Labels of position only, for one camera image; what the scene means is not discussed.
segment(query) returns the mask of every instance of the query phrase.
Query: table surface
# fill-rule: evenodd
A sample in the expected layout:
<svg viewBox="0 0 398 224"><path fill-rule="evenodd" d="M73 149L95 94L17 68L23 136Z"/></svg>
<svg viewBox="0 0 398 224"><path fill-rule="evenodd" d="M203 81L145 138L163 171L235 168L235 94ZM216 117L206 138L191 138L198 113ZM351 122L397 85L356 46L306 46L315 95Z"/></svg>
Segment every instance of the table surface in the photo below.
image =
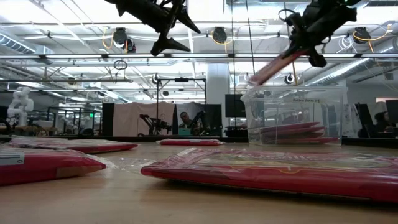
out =
<svg viewBox="0 0 398 224"><path fill-rule="evenodd" d="M188 147L141 144L100 154L110 161L162 159ZM284 152L359 152L398 155L366 147L225 149ZM191 185L145 177L138 169L108 168L84 177L0 187L0 223L398 223L398 205L293 197L255 190Z"/></svg>

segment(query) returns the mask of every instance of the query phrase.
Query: label on container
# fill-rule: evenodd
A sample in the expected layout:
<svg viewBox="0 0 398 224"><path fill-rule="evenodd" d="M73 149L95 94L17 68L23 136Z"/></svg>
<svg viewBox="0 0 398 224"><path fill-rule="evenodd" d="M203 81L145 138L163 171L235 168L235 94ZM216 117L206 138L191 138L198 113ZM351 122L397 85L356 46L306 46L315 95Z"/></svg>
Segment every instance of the label on container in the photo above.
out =
<svg viewBox="0 0 398 224"><path fill-rule="evenodd" d="M291 98L284 99L285 103L324 103L324 99L316 99L316 98Z"/></svg>
<svg viewBox="0 0 398 224"><path fill-rule="evenodd" d="M23 165L24 161L23 152L0 152L0 166Z"/></svg>

